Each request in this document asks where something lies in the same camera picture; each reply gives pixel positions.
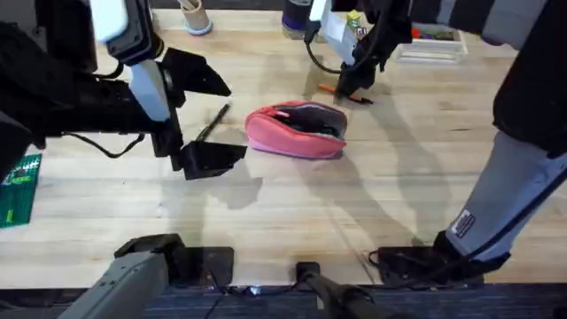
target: label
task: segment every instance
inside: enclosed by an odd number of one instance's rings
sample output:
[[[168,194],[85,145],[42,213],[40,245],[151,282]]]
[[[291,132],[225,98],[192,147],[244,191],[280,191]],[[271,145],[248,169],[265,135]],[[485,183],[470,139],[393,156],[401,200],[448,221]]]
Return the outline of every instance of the label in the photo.
[[[457,218],[456,221],[453,223],[453,227],[451,227],[451,231],[458,237],[463,238],[467,232],[469,232],[472,225],[474,225],[475,216],[471,214],[468,210],[463,209],[461,215]]]
[[[6,214],[6,222],[14,222],[14,210],[11,209],[8,211],[8,214]]]

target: plastic container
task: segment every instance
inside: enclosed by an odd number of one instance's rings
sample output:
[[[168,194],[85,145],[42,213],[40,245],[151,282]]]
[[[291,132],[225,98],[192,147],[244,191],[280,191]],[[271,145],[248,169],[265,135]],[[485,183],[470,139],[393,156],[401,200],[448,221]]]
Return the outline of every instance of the plastic container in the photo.
[[[454,65],[461,63],[469,54],[463,33],[449,27],[414,24],[414,28],[424,32],[450,32],[453,41],[434,39],[414,39],[411,44],[400,44],[396,60],[400,63],[424,63]]]

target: orange object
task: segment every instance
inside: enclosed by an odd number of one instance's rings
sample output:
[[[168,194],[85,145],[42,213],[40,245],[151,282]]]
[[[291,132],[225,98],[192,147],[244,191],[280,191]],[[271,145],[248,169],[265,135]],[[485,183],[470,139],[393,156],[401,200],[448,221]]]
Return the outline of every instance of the orange object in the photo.
[[[419,29],[416,28],[411,29],[411,37],[413,37],[414,39],[419,39],[419,35],[420,35]]]
[[[330,85],[327,85],[327,84],[319,84],[319,89],[326,90],[327,92],[330,92],[330,93],[335,93],[335,88],[330,86]],[[362,101],[362,98],[355,95],[355,94],[352,94],[352,96],[350,96],[350,98],[353,99],[353,100]]]

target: black cable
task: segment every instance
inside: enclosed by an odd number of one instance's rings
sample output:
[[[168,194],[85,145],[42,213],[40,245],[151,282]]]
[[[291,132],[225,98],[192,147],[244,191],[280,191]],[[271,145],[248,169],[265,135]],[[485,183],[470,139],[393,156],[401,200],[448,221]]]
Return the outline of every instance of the black cable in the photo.
[[[72,136],[74,138],[78,138],[81,141],[83,141],[86,144],[89,144],[91,146],[94,146],[95,148],[97,148],[99,151],[101,151],[104,155],[108,156],[111,159],[118,159],[120,156],[126,154],[127,152],[129,152],[132,148],[134,148],[134,146],[136,146],[138,143],[142,142],[145,139],[145,135],[144,134],[139,134],[138,138],[135,139],[134,141],[132,141],[130,144],[128,144],[128,146],[126,146],[126,148],[124,149],[124,151],[120,152],[120,153],[112,153],[107,151],[104,147],[100,146],[97,142],[91,140],[88,137],[85,136],[80,136],[78,134],[75,133],[69,133],[69,132],[63,132],[63,134],[61,136]]]
[[[221,303],[222,298],[224,297],[224,295],[222,294],[221,297],[217,298],[214,301],[213,306],[209,309],[209,311],[206,312],[206,315],[203,317],[203,319],[208,319],[209,316],[211,316],[211,314],[213,313],[214,309]]]
[[[277,291],[277,292],[263,292],[263,293],[260,294],[260,296],[268,296],[268,297],[281,296],[281,295],[283,295],[283,294],[285,294],[285,293],[295,291],[295,290],[298,288],[298,285],[301,284],[302,282],[303,282],[303,281],[299,280],[299,281],[295,282],[295,284],[292,284],[292,285],[289,286],[289,287],[283,288],[283,289],[280,290],[280,291]]]
[[[216,116],[214,117],[211,124],[207,125],[206,128],[203,128],[203,130],[201,131],[201,133],[198,134],[198,136],[195,140],[196,141],[205,141],[209,137],[209,135],[211,135],[211,132],[213,131],[213,129],[217,125],[219,125],[219,123],[222,121],[222,118],[224,118],[224,115],[226,115],[226,113],[229,111],[229,109],[230,109],[230,104],[224,105],[222,107],[222,109],[216,114]]]
[[[429,273],[425,276],[422,276],[420,278],[416,278],[416,279],[413,279],[413,280],[409,280],[405,283],[400,283],[400,284],[396,284],[396,285],[393,285],[393,286],[387,286],[387,285],[373,286],[370,289],[373,289],[373,290],[398,290],[398,289],[403,289],[403,288],[411,288],[412,286],[414,286],[416,284],[422,284],[422,283],[429,282],[430,280],[436,278],[437,276],[443,275],[446,272],[448,272],[448,271],[450,271],[454,268],[457,268],[457,267],[460,267],[460,266],[466,264],[470,260],[479,256],[481,253],[492,248],[494,245],[496,245],[498,242],[500,242],[504,237],[506,237],[510,233],[510,231],[514,230],[514,228],[517,225],[519,225],[526,218],[528,218],[534,209],[536,209],[539,205],[541,205],[555,190],[557,190],[559,188],[559,186],[561,186],[561,184],[563,182],[565,182],[565,179],[567,179],[567,169],[565,169],[555,180],[553,180],[538,196],[536,196],[534,199],[532,199],[532,201],[530,201],[520,211],[520,213],[518,215],[516,215],[516,217],[514,217],[508,224],[506,224],[506,226],[504,226],[504,228],[502,228],[496,235],[494,235],[492,238],[490,238],[490,240],[488,240],[486,243],[481,245],[476,250],[474,250],[471,253],[461,257],[460,260],[454,261],[450,264],[447,264],[446,266],[444,266],[442,268],[439,268],[437,270],[432,271],[431,273]]]
[[[380,12],[379,21],[374,26],[374,27],[377,27],[376,35],[374,36],[374,39],[372,39],[372,42],[370,43],[370,47],[364,53],[364,56],[361,58],[360,61],[355,63],[353,66],[346,67],[342,70],[334,70],[334,69],[331,69],[331,68],[324,66],[315,57],[315,55],[311,51],[311,42],[313,41],[315,34],[319,31],[319,28],[321,28],[320,22],[309,21],[307,23],[307,27],[306,27],[307,30],[306,30],[306,33],[305,33],[306,35],[305,35],[305,38],[304,38],[304,43],[305,43],[305,46],[307,48],[307,54],[309,55],[309,57],[311,58],[313,63],[315,63],[316,66],[318,66],[320,69],[322,69],[323,71],[325,71],[327,73],[342,74],[342,73],[351,73],[351,72],[356,71],[360,66],[365,64],[367,62],[367,60],[374,54],[374,49],[378,45],[378,40],[380,39],[380,31],[384,28],[385,20],[388,18],[391,6],[392,6],[392,3],[388,3],[387,6],[382,10],[382,12]]]
[[[380,265],[380,263],[372,260],[372,257],[375,256],[375,255],[378,255],[377,249],[369,253],[369,256],[368,256],[369,264],[374,266],[375,268],[378,268],[379,270],[382,270],[382,266]]]
[[[121,62],[118,62],[118,65],[116,66],[116,68],[114,69],[114,71],[112,71],[109,74],[93,74],[92,76],[94,76],[95,78],[99,79],[99,80],[111,80],[111,79],[116,79],[117,77],[119,77],[122,72],[124,72],[124,65]]]

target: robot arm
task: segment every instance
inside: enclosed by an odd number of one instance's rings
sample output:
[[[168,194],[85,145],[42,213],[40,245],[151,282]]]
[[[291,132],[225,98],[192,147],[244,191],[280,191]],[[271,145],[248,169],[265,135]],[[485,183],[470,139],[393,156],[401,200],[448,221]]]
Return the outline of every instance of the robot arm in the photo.
[[[488,43],[507,43],[521,50],[547,0],[361,2],[367,20],[375,26],[358,43],[344,30],[345,22],[332,13],[354,9],[356,1],[315,0],[310,16],[321,24],[322,36],[344,61],[340,71],[332,72],[340,74],[337,92],[344,96],[374,84],[376,65],[383,72],[398,44],[411,43],[411,22],[446,25],[481,35]]]
[[[22,8],[0,0],[0,112],[23,127],[21,133],[31,135],[35,146],[44,149],[46,137],[75,132],[148,133],[155,156],[169,157],[173,170],[183,168],[187,179],[222,174],[244,156],[230,145],[200,142],[198,152],[195,145],[183,145],[176,109],[185,102],[184,91],[231,92],[203,57],[168,49],[161,62],[154,61],[164,43],[153,31],[147,0],[92,1],[97,39],[118,60],[119,69],[131,68],[129,85],[93,74],[97,62],[91,9],[83,1],[26,4],[30,6]],[[0,129],[13,127],[4,122]],[[7,141],[0,147],[4,154],[21,155]],[[215,160],[212,148],[225,152],[218,155],[224,160]],[[3,159],[1,173],[10,163]]]
[[[523,227],[567,178],[567,76],[558,71],[567,68],[567,46],[549,45],[557,43],[565,10],[561,0],[413,0],[413,20],[447,24],[520,52],[494,100],[500,132],[464,208],[438,234],[432,251],[379,248],[385,282],[444,268],[444,277],[433,281],[454,284],[499,269]]]
[[[58,319],[137,318],[169,286],[162,253],[130,253],[113,261],[105,274]]]

